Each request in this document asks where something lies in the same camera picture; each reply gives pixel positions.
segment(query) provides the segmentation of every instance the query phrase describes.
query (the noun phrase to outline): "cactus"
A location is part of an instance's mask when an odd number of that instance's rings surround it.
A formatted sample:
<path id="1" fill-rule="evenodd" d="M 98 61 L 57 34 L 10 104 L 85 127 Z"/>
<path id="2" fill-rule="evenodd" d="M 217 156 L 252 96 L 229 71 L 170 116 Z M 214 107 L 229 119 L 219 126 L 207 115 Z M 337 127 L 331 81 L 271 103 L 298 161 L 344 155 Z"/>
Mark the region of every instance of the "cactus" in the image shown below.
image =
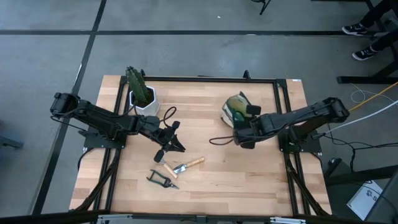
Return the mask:
<path id="1" fill-rule="evenodd" d="M 129 82 L 129 87 L 134 93 L 136 103 L 150 103 L 149 91 L 145 86 L 145 82 L 141 73 L 139 73 L 135 68 L 128 66 L 126 68 L 126 76 Z"/>

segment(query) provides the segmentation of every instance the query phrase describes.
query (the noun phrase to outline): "wooden table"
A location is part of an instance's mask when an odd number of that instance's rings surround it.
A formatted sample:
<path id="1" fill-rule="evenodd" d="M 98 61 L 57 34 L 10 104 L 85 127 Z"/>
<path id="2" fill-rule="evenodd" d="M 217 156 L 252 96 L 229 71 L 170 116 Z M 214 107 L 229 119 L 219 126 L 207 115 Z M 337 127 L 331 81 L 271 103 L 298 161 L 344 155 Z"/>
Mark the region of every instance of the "wooden table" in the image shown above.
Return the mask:
<path id="1" fill-rule="evenodd" d="M 120 76 L 105 75 L 97 105 L 113 111 Z M 261 113 L 276 112 L 273 87 L 264 83 L 146 82 L 157 90 L 161 103 L 159 117 L 171 106 L 177 112 L 167 122 L 181 122 L 177 129 L 185 153 L 168 152 L 164 159 L 171 167 L 199 157 L 206 161 L 191 167 L 174 180 L 153 161 L 160 146 L 143 136 L 129 136 L 114 189 L 112 212 L 174 213 L 207 215 L 291 215 L 283 154 L 277 138 L 242 149 L 233 143 L 214 146 L 210 138 L 230 136 L 231 128 L 220 119 L 221 107 L 228 97 L 243 91 Z M 302 82 L 287 80 L 292 109 L 306 106 Z M 98 182 L 104 149 L 94 149 L 81 162 L 70 208 L 76 208 Z M 302 153 L 306 185 L 323 209 L 331 212 L 320 163 L 313 155 Z M 150 169 L 169 176 L 180 190 L 164 189 L 146 180 Z M 297 199 L 301 195 L 296 186 Z M 104 208 L 107 186 L 100 208 Z"/>

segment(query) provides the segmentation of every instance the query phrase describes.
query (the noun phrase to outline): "gray floor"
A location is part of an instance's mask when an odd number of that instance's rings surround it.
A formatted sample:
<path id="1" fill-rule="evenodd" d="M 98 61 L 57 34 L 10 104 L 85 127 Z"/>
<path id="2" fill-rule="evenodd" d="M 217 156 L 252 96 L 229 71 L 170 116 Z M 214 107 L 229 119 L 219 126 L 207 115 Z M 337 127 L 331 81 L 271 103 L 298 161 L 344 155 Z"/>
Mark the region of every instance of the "gray floor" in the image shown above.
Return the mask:
<path id="1" fill-rule="evenodd" d="M 0 29 L 91 29 L 100 0 L 0 2 Z M 272 1 L 263 16 L 260 4 L 242 0 L 108 1 L 100 30 L 339 30 L 367 12 L 364 3 Z M 0 217 L 23 215 L 37 191 L 58 124 L 49 119 L 56 91 L 69 92 L 75 81 L 87 36 L 0 35 L 0 134 L 20 139 L 20 150 L 0 150 Z M 356 37 L 271 37 L 230 35 L 97 36 L 79 95 L 95 102 L 102 76 L 121 75 L 128 65 L 148 75 L 299 78 L 308 104 L 337 96 L 355 105 L 353 85 L 338 85 L 340 75 L 370 75 L 392 60 L 390 50 L 366 62 L 351 53 L 366 47 Z M 384 85 L 358 85 L 379 92 Z M 386 93 L 396 100 L 398 89 Z M 354 95 L 356 100 L 361 95 Z M 350 120 L 389 104 L 376 98 Z M 335 132 L 336 138 L 381 144 L 398 139 L 391 108 Z M 76 162 L 84 139 L 75 129 L 65 138 L 44 212 L 64 212 L 72 196 Z M 322 139 L 324 164 L 331 157 L 349 163 L 349 147 Z M 357 152 L 355 169 L 397 164 L 394 148 Z"/>

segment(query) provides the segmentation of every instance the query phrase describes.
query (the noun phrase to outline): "white planter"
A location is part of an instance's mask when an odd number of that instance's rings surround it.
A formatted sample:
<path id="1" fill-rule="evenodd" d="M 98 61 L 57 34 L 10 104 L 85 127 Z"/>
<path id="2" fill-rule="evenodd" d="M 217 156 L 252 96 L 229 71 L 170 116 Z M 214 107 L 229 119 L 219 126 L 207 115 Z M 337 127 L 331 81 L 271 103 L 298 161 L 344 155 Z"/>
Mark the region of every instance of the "white planter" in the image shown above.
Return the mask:
<path id="1" fill-rule="evenodd" d="M 147 86 L 147 88 L 151 89 L 154 92 L 154 100 L 144 108 L 136 106 L 137 113 L 144 115 L 144 116 L 156 116 L 156 114 L 160 108 L 160 103 L 157 100 L 155 89 L 152 88 L 151 86 Z M 133 96 L 134 96 L 134 93 L 132 91 L 130 91 L 130 106 L 134 106 L 134 103 L 132 101 Z"/>

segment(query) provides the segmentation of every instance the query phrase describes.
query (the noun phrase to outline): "black shoe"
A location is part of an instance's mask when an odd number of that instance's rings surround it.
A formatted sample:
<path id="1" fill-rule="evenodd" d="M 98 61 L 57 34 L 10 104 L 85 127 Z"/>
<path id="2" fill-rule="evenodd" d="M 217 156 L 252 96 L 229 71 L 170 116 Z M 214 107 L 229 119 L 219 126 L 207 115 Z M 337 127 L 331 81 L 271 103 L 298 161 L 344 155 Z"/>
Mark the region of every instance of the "black shoe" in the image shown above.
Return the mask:
<path id="1" fill-rule="evenodd" d="M 358 35 L 362 36 L 367 33 L 367 28 L 362 26 L 360 23 L 354 24 L 352 26 L 344 26 L 342 28 L 343 32 L 348 35 Z"/>
<path id="2" fill-rule="evenodd" d="M 355 60 L 363 61 L 375 56 L 377 53 L 378 52 L 373 51 L 370 47 L 366 47 L 359 52 L 353 53 L 353 58 Z"/>

